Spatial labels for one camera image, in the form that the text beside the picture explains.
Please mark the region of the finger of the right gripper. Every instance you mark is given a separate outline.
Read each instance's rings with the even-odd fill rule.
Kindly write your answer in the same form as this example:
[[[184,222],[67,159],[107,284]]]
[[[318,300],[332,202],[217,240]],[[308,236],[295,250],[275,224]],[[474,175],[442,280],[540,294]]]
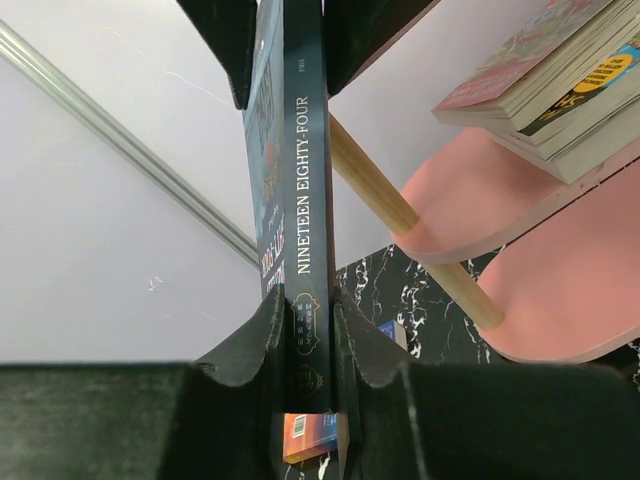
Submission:
[[[324,4],[327,88],[338,94],[430,10],[429,0],[334,0]]]
[[[227,74],[234,105],[248,105],[256,35],[257,2],[254,0],[178,0]]]

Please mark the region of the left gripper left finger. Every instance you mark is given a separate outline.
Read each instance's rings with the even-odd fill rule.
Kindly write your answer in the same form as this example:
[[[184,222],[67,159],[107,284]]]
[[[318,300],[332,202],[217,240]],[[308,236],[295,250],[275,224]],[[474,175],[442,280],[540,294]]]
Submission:
[[[285,296],[253,316],[186,374],[162,479],[274,479],[281,463]]]

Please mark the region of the black yellow treehouse book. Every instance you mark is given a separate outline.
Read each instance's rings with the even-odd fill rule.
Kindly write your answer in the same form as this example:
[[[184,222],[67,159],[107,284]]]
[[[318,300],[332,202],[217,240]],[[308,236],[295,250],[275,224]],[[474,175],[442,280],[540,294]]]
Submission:
[[[639,97],[639,34],[634,33],[583,80],[512,139],[548,160]]]

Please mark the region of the red 13-storey treehouse book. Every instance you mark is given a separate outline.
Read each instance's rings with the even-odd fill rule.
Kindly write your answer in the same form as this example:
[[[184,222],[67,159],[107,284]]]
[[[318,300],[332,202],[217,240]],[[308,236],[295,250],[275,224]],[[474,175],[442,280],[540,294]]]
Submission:
[[[444,124],[521,130],[638,29],[637,1],[550,1],[432,114]]]

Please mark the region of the dark blue book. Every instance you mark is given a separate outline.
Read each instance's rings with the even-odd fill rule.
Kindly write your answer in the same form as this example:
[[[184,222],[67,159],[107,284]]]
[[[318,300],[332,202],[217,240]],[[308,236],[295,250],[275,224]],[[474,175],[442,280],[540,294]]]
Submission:
[[[285,409],[333,408],[328,94],[319,1],[261,1],[243,113],[261,288],[284,293]]]

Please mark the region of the blue orange book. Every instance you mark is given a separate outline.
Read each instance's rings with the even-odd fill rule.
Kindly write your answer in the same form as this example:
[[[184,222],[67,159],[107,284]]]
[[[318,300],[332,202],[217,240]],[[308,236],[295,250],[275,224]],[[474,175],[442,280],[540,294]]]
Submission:
[[[390,362],[378,366],[371,379],[377,384],[388,383],[398,369],[398,362],[410,354],[406,329],[396,320],[378,326],[387,338],[385,349],[394,357]],[[284,415],[283,461],[286,464],[284,478],[293,479],[339,479],[338,463],[338,417],[334,413]]]

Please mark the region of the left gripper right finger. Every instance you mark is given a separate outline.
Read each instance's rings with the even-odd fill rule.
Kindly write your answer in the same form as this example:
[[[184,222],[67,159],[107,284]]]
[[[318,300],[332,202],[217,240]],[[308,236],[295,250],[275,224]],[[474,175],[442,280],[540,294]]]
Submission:
[[[334,377],[341,479],[426,479],[409,353],[335,291]]]

